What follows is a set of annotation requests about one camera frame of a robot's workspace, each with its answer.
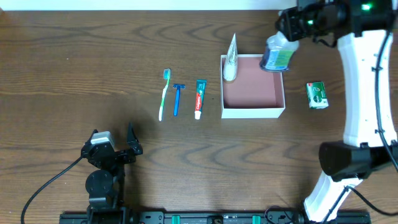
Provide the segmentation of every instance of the toothbrush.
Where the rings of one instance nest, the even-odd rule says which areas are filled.
[[[162,117],[163,117],[163,105],[164,105],[164,99],[166,98],[166,91],[167,88],[169,87],[169,82],[170,82],[170,78],[172,76],[172,71],[169,68],[166,68],[163,71],[163,78],[167,79],[167,83],[166,86],[163,89],[163,93],[162,93],[162,103],[160,104],[160,108],[159,108],[159,121],[162,121]]]

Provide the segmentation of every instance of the white background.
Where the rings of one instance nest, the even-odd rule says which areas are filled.
[[[264,10],[294,7],[296,0],[0,0],[19,10]]]

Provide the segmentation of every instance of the open box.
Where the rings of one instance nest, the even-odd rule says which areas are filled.
[[[220,60],[221,118],[278,118],[285,110],[282,73],[261,70],[262,54],[238,55],[236,79],[227,83],[225,58]]]

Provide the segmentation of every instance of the small green box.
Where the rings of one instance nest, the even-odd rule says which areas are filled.
[[[329,106],[323,82],[307,83],[306,87],[311,109],[324,109]]]

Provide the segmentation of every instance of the toothpaste cap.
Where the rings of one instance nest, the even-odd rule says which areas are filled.
[[[195,111],[195,119],[200,119],[201,111]]]

